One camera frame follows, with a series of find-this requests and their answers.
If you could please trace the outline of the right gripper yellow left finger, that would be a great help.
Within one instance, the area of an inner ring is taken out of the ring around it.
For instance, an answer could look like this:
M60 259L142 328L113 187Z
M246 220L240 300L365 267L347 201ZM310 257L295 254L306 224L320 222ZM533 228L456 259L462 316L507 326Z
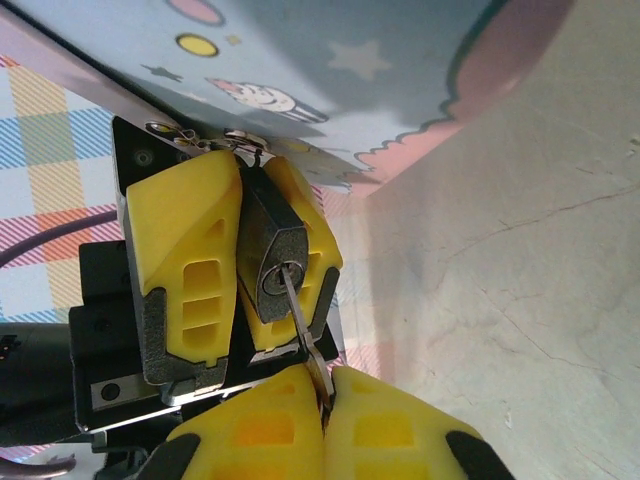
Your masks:
M322 479L324 438L316 390L304 366L175 428L138 479Z

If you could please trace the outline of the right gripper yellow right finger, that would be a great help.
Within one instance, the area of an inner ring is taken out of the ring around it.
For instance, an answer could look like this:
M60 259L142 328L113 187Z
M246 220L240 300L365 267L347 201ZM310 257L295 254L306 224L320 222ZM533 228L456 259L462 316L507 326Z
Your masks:
M327 479L512 479L469 424L347 366L332 371Z

